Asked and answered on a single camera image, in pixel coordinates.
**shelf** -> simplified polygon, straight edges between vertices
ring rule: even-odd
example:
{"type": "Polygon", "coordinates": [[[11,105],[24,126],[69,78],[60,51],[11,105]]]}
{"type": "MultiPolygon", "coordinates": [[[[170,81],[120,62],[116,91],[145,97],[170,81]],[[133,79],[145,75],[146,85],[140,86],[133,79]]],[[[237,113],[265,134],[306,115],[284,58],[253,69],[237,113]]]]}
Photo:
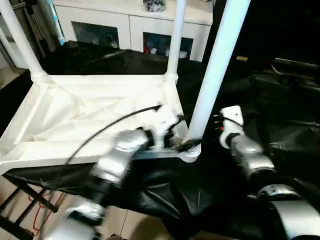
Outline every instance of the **shelf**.
{"type": "MultiPolygon", "coordinates": [[[[166,0],[166,7],[161,12],[148,12],[143,0],[54,0],[55,6],[64,6],[78,9],[89,9],[102,12],[126,14],[153,19],[174,20],[175,0],[166,0]]],[[[213,3],[202,0],[187,0],[185,23],[211,26],[213,23],[213,3]]]]}

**white pole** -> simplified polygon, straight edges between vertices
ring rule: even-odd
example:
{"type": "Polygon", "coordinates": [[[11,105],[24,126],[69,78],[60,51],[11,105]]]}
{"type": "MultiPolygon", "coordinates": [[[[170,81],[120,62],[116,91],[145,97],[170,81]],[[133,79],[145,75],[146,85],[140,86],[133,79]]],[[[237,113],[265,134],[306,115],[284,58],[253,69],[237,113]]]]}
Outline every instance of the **white pole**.
{"type": "Polygon", "coordinates": [[[166,81],[178,81],[178,61],[181,45],[182,29],[185,21],[186,0],[176,0],[175,18],[173,23],[173,32],[171,36],[169,60],[166,73],[164,75],[166,81]]]}
{"type": "Polygon", "coordinates": [[[234,51],[250,0],[227,0],[188,133],[184,141],[201,139],[234,51]]]}
{"type": "Polygon", "coordinates": [[[31,72],[31,79],[33,81],[45,79],[48,74],[42,69],[9,0],[0,0],[0,12],[31,72]]]}

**white clamp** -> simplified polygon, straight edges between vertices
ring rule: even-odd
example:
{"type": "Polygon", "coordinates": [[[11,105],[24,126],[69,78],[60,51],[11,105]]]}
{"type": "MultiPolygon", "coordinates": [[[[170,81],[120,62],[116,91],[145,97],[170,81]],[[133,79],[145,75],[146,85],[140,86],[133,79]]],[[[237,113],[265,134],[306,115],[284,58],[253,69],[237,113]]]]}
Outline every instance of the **white clamp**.
{"type": "Polygon", "coordinates": [[[167,105],[164,105],[156,111],[154,122],[151,126],[154,138],[154,150],[162,150],[165,146],[165,135],[169,128],[178,123],[177,114],[167,105]]]}
{"type": "Polygon", "coordinates": [[[245,134],[242,127],[244,124],[244,118],[242,116],[241,108],[238,105],[225,107],[221,109],[220,113],[223,116],[223,132],[220,135],[219,140],[225,149],[229,149],[230,147],[227,145],[226,140],[230,134],[245,134]]]}

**metal stand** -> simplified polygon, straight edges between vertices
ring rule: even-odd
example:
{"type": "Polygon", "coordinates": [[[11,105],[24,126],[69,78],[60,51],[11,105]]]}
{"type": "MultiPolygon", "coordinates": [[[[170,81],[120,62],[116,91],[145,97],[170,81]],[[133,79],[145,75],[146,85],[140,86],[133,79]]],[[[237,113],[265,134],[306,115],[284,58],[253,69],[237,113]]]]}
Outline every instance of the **metal stand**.
{"type": "Polygon", "coordinates": [[[8,0],[0,0],[0,12],[31,73],[34,82],[43,82],[48,74],[42,69],[8,0]]]}
{"type": "Polygon", "coordinates": [[[17,188],[11,193],[11,195],[0,205],[0,213],[6,209],[6,207],[11,203],[11,201],[18,195],[20,191],[24,191],[30,197],[33,198],[32,202],[25,208],[22,214],[15,220],[15,222],[10,221],[8,218],[5,218],[0,215],[0,228],[6,230],[8,233],[14,235],[16,238],[20,240],[32,240],[34,235],[32,232],[29,232],[27,229],[24,229],[20,226],[25,217],[30,213],[30,211],[34,208],[37,202],[41,203],[46,208],[50,209],[53,213],[58,211],[58,207],[54,206],[52,203],[47,201],[43,195],[46,192],[46,189],[42,188],[40,192],[36,192],[33,190],[28,184],[26,184],[23,180],[16,179],[12,176],[4,177],[14,184],[17,188]]]}
{"type": "Polygon", "coordinates": [[[184,141],[201,139],[215,104],[251,0],[227,0],[184,141]]]}

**black cable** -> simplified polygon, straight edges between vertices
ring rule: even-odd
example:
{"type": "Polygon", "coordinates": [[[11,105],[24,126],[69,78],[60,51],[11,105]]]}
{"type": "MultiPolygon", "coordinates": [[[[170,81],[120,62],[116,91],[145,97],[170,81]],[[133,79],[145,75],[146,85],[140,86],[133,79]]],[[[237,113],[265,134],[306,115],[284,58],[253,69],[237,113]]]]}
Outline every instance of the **black cable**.
{"type": "MultiPolygon", "coordinates": [[[[106,130],[107,128],[115,125],[116,123],[126,119],[126,118],[129,118],[133,115],[136,115],[136,114],[139,114],[139,113],[143,113],[143,112],[146,112],[146,111],[149,111],[149,110],[158,110],[159,108],[161,107],[161,105],[157,105],[157,106],[150,106],[150,107],[146,107],[144,109],[141,109],[141,110],[138,110],[138,111],[134,111],[130,114],[127,114],[123,117],[120,117],[119,119],[115,120],[114,122],[108,124],[107,126],[105,126],[104,128],[102,128],[101,130],[97,131],[95,134],[93,134],[91,137],[89,137],[69,158],[68,160],[64,163],[64,165],[61,166],[61,169],[60,171],[57,173],[56,177],[53,179],[53,182],[51,184],[51,189],[57,189],[58,187],[58,183],[59,183],[59,180],[61,179],[62,177],[62,174],[64,172],[64,170],[66,169],[66,165],[68,165],[71,160],[74,158],[74,156],[85,146],[87,145],[92,139],[94,139],[96,136],[98,136],[99,134],[101,134],[104,130],[106,130]]],[[[50,194],[50,197],[49,197],[49,202],[52,201],[53,199],[53,190],[51,190],[51,192],[49,193],[50,194]]],[[[48,214],[48,208],[45,207],[44,209],[44,214],[43,214],[43,219],[42,219],[42,224],[40,226],[40,235],[39,235],[39,239],[40,240],[43,240],[43,227],[45,225],[45,219],[46,219],[46,216],[48,214]]]]}
{"type": "Polygon", "coordinates": [[[195,147],[201,143],[202,143],[202,139],[191,139],[191,140],[188,140],[188,141],[184,142],[183,144],[179,145],[175,150],[178,153],[186,152],[189,149],[192,149],[193,147],[195,147]]]}
{"type": "Polygon", "coordinates": [[[238,122],[236,122],[235,120],[232,120],[232,119],[230,119],[230,118],[228,118],[228,117],[223,116],[222,119],[223,119],[223,120],[228,120],[228,121],[230,121],[230,122],[233,122],[234,124],[237,124],[237,125],[240,126],[240,127],[243,127],[240,123],[238,123],[238,122]]]}

